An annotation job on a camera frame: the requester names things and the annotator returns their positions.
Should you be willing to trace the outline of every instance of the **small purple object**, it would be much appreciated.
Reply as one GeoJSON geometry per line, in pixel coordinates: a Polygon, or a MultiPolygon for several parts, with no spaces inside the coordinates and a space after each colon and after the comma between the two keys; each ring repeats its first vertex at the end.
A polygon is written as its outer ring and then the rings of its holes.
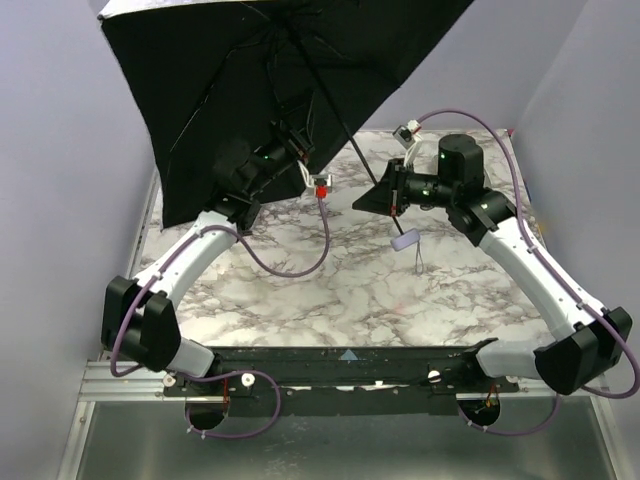
{"type": "Polygon", "coordinates": [[[405,248],[410,247],[411,245],[415,245],[419,241],[420,241],[420,232],[415,228],[412,228],[411,230],[408,230],[407,232],[405,232],[403,235],[400,235],[399,237],[396,237],[393,240],[391,240],[391,246],[396,252],[399,252],[400,250],[404,250],[405,248]]]}

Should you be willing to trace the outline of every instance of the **black end effector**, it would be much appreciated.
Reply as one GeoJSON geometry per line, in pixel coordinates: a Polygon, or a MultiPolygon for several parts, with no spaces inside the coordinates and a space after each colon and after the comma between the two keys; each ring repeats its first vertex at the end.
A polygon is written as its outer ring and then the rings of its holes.
{"type": "Polygon", "coordinates": [[[218,148],[213,162],[216,183],[206,210],[227,216],[246,234],[260,211],[256,197],[276,178],[287,175],[300,193],[304,191],[302,176],[291,167],[298,161],[307,164],[315,150],[313,98],[313,91],[306,90],[278,105],[279,119],[270,123],[269,143],[252,151],[245,140],[230,138],[218,148]]]}
{"type": "Polygon", "coordinates": [[[400,216],[410,205],[454,207],[486,193],[484,154],[473,137],[446,135],[438,144],[438,174],[416,173],[402,159],[389,161],[379,183],[353,204],[355,210],[400,216]]]}

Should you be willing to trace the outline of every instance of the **wall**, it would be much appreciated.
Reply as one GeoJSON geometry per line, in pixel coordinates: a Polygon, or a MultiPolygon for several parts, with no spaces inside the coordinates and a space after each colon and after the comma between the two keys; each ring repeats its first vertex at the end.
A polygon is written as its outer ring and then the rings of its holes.
{"type": "MultiPolygon", "coordinates": [[[[551,66],[586,0],[476,0],[405,85],[367,123],[395,128],[457,107],[512,128],[551,66]]],[[[454,116],[433,127],[465,127],[454,116]]]]}
{"type": "MultiPolygon", "coordinates": [[[[589,1],[514,140],[549,249],[593,294],[635,317],[640,354],[638,25],[638,2],[589,1]]],[[[630,376],[623,361],[608,378],[621,391],[630,376]]],[[[640,478],[638,398],[613,407],[640,478]]]]}
{"type": "Polygon", "coordinates": [[[0,2],[0,478],[55,478],[152,172],[86,0],[0,2]]]}

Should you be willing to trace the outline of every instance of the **blue triangle marker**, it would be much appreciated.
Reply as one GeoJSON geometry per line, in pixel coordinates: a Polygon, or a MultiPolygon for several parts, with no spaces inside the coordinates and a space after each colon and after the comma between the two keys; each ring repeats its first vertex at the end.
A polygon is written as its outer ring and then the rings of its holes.
{"type": "Polygon", "coordinates": [[[351,361],[358,360],[358,357],[356,357],[356,354],[349,349],[342,354],[342,356],[340,357],[340,360],[346,360],[348,362],[351,362],[351,361]]]}

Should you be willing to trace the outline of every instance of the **black bracket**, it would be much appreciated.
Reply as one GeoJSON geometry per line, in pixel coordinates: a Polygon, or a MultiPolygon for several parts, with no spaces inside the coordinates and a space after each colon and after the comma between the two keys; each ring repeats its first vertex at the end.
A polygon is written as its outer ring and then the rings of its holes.
{"type": "MultiPolygon", "coordinates": [[[[113,349],[122,321],[134,298],[140,292],[135,280],[114,278],[107,286],[102,317],[102,344],[113,349]]],[[[160,372],[171,363],[180,347],[181,335],[173,303],[162,293],[149,292],[135,313],[125,332],[120,353],[160,372]]]]}
{"type": "MultiPolygon", "coordinates": [[[[604,319],[626,341],[631,317],[622,308],[604,313],[604,319]]],[[[535,351],[536,369],[553,390],[570,395],[614,367],[622,349],[597,321],[581,326],[573,335],[535,351]]]]}
{"type": "MultiPolygon", "coordinates": [[[[215,373],[260,370],[272,376],[282,393],[281,415],[457,415],[458,393],[483,394],[496,384],[501,392],[518,391],[518,386],[505,378],[486,377],[478,365],[478,350],[491,341],[472,347],[211,350],[216,355],[215,373]],[[376,382],[388,388],[372,389],[376,382]],[[336,387],[354,388],[344,391],[336,387]]],[[[233,377],[226,388],[229,416],[268,417],[273,413],[273,388],[260,377],[251,387],[233,377]]],[[[203,384],[178,377],[173,387],[165,389],[165,396],[223,396],[224,390],[223,382],[203,384]]]]}

